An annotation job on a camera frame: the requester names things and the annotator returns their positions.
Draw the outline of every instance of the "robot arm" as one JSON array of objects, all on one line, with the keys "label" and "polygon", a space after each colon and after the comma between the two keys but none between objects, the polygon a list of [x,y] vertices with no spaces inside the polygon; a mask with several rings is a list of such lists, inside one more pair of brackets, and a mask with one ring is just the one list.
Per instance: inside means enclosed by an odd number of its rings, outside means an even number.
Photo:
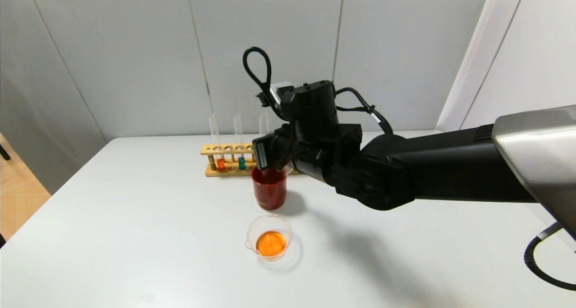
[{"label": "robot arm", "polygon": [[[268,82],[261,83],[247,66],[248,54],[267,60]],[[538,277],[557,281],[535,264],[535,246],[560,228],[576,240],[576,105],[506,115],[493,125],[403,138],[354,89],[336,91],[320,81],[300,87],[270,89],[270,60],[259,48],[248,49],[244,66],[261,87],[257,96],[288,121],[273,134],[253,140],[257,166],[281,170],[288,165],[333,186],[337,193],[377,210],[414,199],[448,199],[511,203],[539,202],[557,223],[528,246],[525,261]],[[353,92],[362,107],[342,109],[335,97]],[[338,122],[337,109],[364,111],[375,117],[384,134],[360,149],[360,125]]]}]

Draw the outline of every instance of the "white table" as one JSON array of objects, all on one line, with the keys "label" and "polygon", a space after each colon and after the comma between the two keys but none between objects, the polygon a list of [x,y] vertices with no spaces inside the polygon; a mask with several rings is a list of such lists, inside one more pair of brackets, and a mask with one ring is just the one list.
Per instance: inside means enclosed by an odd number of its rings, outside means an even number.
[{"label": "white table", "polygon": [[[278,210],[300,261],[265,267],[244,241],[266,212],[249,177],[204,177],[209,142],[110,142],[0,251],[2,308],[576,306],[524,266],[546,227],[524,204],[416,200],[379,212],[306,176],[288,178]],[[541,247],[541,267],[574,281],[567,246]]]}]

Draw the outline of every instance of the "wooden floor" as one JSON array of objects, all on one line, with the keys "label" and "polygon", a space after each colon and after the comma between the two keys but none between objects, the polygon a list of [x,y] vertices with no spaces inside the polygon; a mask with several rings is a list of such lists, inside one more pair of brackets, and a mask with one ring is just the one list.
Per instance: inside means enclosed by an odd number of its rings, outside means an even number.
[{"label": "wooden floor", "polygon": [[0,144],[12,157],[8,161],[0,158],[0,233],[9,240],[50,194],[2,135]]}]

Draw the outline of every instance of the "beaker with orange liquid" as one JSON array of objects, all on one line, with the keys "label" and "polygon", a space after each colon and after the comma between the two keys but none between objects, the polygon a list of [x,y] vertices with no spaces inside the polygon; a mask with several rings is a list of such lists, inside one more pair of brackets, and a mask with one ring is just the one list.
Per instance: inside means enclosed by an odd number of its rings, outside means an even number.
[{"label": "beaker with orange liquid", "polygon": [[265,261],[275,261],[284,255],[292,240],[292,228],[277,214],[257,218],[247,232],[246,247]]}]

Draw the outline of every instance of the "wall seam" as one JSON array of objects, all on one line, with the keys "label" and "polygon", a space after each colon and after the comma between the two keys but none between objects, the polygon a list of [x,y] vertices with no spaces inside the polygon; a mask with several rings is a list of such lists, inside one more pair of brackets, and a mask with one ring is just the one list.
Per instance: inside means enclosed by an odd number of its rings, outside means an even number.
[{"label": "wall seam", "polygon": [[336,49],[334,51],[334,67],[332,69],[332,83],[336,76],[336,60],[338,58],[338,43],[340,41],[340,25],[342,24],[342,10],[344,8],[344,0],[340,0],[340,14],[338,16],[338,31],[336,33]]},{"label": "wall seam", "polygon": [[194,20],[194,13],[192,11],[191,0],[188,0],[188,7],[190,8],[192,27],[194,29],[194,35],[196,36],[196,46],[198,47],[198,54],[200,55],[200,63],[202,64],[202,73],[204,74],[204,82],[206,83],[206,93],[208,93],[208,101],[210,102],[210,111],[214,113],[214,107],[212,106],[212,97],[210,96],[210,87],[208,86],[208,78],[206,76],[206,68],[204,66],[204,58],[202,57],[202,50],[200,49],[200,37],[198,37],[198,30],[196,29],[196,21]]},{"label": "wall seam", "polygon": [[58,53],[58,56],[60,57],[60,59],[62,60],[62,63],[64,64],[64,68],[66,68],[66,72],[68,72],[68,76],[70,76],[70,80],[72,80],[72,83],[74,84],[74,87],[76,88],[76,91],[78,92],[78,95],[80,95],[80,99],[82,99],[82,102],[84,102],[84,106],[88,110],[88,113],[90,113],[90,117],[92,118],[92,121],[96,125],[96,128],[98,129],[98,132],[102,136],[102,139],[104,140],[104,142],[108,143],[109,140],[104,136],[102,129],[100,129],[100,126],[98,125],[98,121],[96,121],[94,114],[92,113],[92,110],[90,110],[88,103],[84,99],[84,95],[82,95],[82,92],[80,91],[80,88],[78,87],[78,84],[76,83],[76,80],[74,80],[74,76],[72,76],[72,72],[70,72],[70,68],[68,68],[68,64],[66,64],[66,60],[64,60],[64,57],[62,56],[62,53],[60,52],[60,48],[58,48],[58,45],[56,44],[56,40],[54,39],[54,37],[52,36],[52,32],[48,28],[48,24],[46,23],[46,20],[44,19],[44,15],[42,15],[42,12],[40,11],[40,7],[38,6],[38,3],[36,2],[36,0],[32,0],[32,2],[34,3],[34,6],[36,7],[38,14],[40,15],[42,23],[44,24],[44,27],[45,27],[46,31],[48,32],[48,35],[50,37],[50,40],[52,41],[52,44],[54,44],[54,47],[56,48],[56,52]]}]

